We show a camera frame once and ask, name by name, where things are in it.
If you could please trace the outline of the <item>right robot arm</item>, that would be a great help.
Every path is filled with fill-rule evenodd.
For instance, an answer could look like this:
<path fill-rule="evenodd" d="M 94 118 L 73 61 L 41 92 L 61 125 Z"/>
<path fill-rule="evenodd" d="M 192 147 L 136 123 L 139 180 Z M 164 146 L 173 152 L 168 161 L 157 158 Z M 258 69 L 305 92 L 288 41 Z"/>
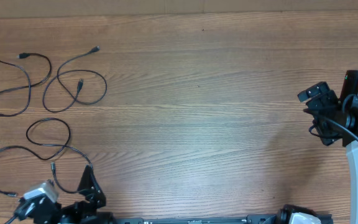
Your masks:
<path fill-rule="evenodd" d="M 351 175 L 351 223 L 358 223 L 358 70 L 348 70 L 341 94 L 319 82 L 298 94 L 312 115 L 309 132 L 325 146 L 342 141 Z"/>

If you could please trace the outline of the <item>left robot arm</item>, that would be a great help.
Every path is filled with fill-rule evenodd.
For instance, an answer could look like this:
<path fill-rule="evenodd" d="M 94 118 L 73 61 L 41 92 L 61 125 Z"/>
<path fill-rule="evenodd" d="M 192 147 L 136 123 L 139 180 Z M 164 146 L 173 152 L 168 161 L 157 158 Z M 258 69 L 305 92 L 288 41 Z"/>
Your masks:
<path fill-rule="evenodd" d="M 76 191 L 85 197 L 84 200 L 64 207 L 58 203 L 56 186 L 59 186 L 57 180 L 48 180 L 26 192 L 19 200 L 14 218 L 20 221 L 30 218 L 39 224 L 116 223 L 111 212 L 98 212 L 99 208 L 106 205 L 106 197 L 91 166 L 85 166 Z"/>

